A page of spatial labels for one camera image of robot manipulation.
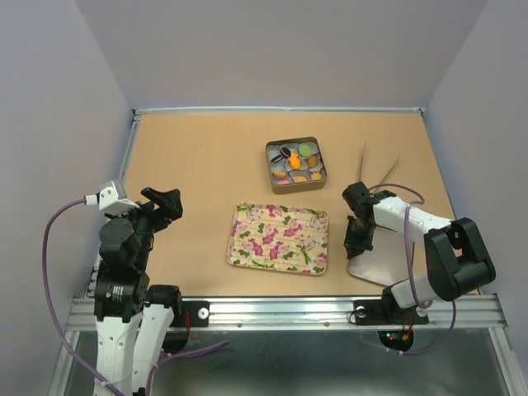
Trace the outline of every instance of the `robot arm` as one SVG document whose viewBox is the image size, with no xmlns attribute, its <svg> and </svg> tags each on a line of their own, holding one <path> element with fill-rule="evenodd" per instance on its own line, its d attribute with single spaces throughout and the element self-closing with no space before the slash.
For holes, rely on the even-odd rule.
<svg viewBox="0 0 528 396">
<path fill-rule="evenodd" d="M 346 231 L 348 258 L 372 250 L 377 226 L 403 233 L 408 204 L 393 192 L 372 194 L 365 184 L 358 182 L 350 185 L 342 195 L 356 216 L 349 216 Z M 452 301 L 495 279 L 495 268 L 479 229 L 470 219 L 449 220 L 412 207 L 409 238 L 423 245 L 426 252 L 427 273 L 415 279 L 421 304 L 434 299 Z M 387 287 L 370 315 L 387 323 L 408 315 L 406 310 L 415 306 L 410 281 L 405 280 Z"/>
<path fill-rule="evenodd" d="M 122 186 L 111 181 L 99 194 L 87 197 L 89 205 L 99 204 L 111 219 L 99 233 L 101 265 L 94 309 L 97 371 L 127 396 L 144 393 L 165 333 L 172 320 L 182 315 L 177 286 L 149 288 L 146 273 L 154 234 L 182 216 L 180 191 L 145 188 L 141 194 L 150 201 L 128 200 Z M 112 395 L 101 383 L 96 383 L 94 394 Z"/>
</svg>

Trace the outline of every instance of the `green food item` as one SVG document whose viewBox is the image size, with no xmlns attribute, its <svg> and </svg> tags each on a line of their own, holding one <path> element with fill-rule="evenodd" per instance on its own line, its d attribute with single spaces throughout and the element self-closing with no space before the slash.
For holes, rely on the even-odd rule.
<svg viewBox="0 0 528 396">
<path fill-rule="evenodd" d="M 312 149 L 307 144 L 300 144 L 299 145 L 299 154 L 303 157 L 309 157 L 312 153 Z"/>
</svg>

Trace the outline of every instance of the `gray wall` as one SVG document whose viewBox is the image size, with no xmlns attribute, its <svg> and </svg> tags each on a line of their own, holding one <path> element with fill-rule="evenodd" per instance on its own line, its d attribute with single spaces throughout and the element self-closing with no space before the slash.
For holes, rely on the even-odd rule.
<svg viewBox="0 0 528 396">
<path fill-rule="evenodd" d="M 486 0 L 76 0 L 132 107 L 425 106 Z"/>
<path fill-rule="evenodd" d="M 0 37 L 0 394 L 42 395 L 59 353 L 42 233 L 60 206 L 116 176 L 130 107 L 73 1 L 3 2 Z M 93 264 L 100 218 L 78 207 L 52 229 L 63 323 Z"/>
<path fill-rule="evenodd" d="M 528 2 L 490 0 L 436 90 L 426 125 L 455 213 L 475 219 L 528 380 Z"/>
</svg>

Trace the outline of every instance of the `black object in tin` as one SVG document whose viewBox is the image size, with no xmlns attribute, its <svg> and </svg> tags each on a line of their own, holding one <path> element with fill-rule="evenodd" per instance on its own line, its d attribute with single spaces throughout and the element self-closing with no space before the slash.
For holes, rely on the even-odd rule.
<svg viewBox="0 0 528 396">
<path fill-rule="evenodd" d="M 289 148 L 283 147 L 280 149 L 280 154 L 276 157 L 273 157 L 271 161 L 273 163 L 278 163 L 282 158 L 289 158 L 291 156 L 291 151 Z"/>
</svg>

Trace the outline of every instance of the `wooden tabletop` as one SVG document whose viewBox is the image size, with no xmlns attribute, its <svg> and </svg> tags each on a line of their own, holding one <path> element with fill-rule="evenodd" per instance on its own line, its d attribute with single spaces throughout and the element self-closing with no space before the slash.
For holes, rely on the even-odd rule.
<svg viewBox="0 0 528 396">
<path fill-rule="evenodd" d="M 317 191 L 273 194 L 266 169 L 266 143 L 304 136 L 314 136 L 319 142 L 328 170 L 326 186 Z M 185 296 L 379 294 L 382 286 L 348 275 L 343 247 L 351 211 L 341 194 L 357 181 L 365 144 L 362 179 L 367 186 L 380 182 L 399 156 L 387 182 L 420 191 L 427 200 L 424 210 L 453 217 L 418 114 L 143 115 L 126 190 L 132 200 L 145 200 L 139 192 L 146 186 L 160 191 L 178 188 L 184 208 L 181 219 L 155 236 L 147 269 L 151 285 L 179 285 Z M 394 192 L 403 200 L 413 198 L 406 191 Z M 328 212 L 328 268 L 324 275 L 230 266 L 226 252 L 233 213 L 244 201 Z M 402 251 L 385 253 L 398 256 L 394 262 L 401 263 Z M 415 273 L 423 271 L 424 259 L 418 249 Z"/>
</svg>

